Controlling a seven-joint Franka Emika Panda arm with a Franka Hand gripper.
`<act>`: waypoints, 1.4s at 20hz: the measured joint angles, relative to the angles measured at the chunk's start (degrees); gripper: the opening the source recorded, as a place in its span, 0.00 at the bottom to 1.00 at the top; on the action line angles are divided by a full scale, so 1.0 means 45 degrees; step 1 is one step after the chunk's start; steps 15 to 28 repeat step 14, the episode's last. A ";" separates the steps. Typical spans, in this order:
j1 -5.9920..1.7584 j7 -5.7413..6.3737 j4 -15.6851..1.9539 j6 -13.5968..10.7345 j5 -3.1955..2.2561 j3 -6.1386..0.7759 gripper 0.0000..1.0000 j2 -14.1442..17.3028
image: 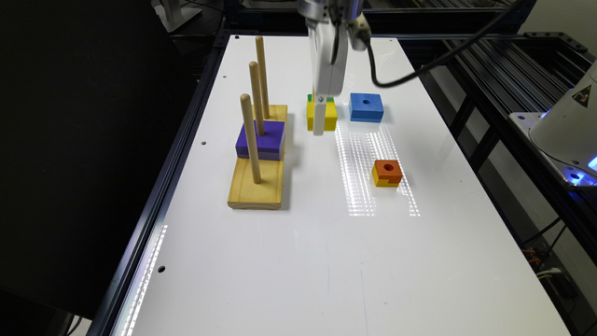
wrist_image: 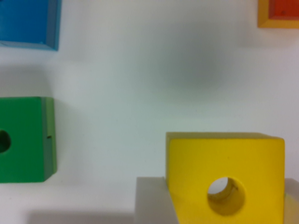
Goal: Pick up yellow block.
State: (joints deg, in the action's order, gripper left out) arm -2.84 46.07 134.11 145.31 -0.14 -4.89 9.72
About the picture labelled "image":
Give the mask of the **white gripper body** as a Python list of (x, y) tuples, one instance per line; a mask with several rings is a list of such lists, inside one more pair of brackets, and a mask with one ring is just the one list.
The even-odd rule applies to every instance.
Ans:
[(298, 0), (312, 56), (313, 91), (335, 97), (342, 92), (348, 48), (364, 50), (363, 0)]

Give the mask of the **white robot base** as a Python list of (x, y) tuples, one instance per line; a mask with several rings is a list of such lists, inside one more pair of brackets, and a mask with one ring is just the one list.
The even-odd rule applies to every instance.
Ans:
[(509, 118), (565, 186), (596, 188), (595, 65), (550, 110)]

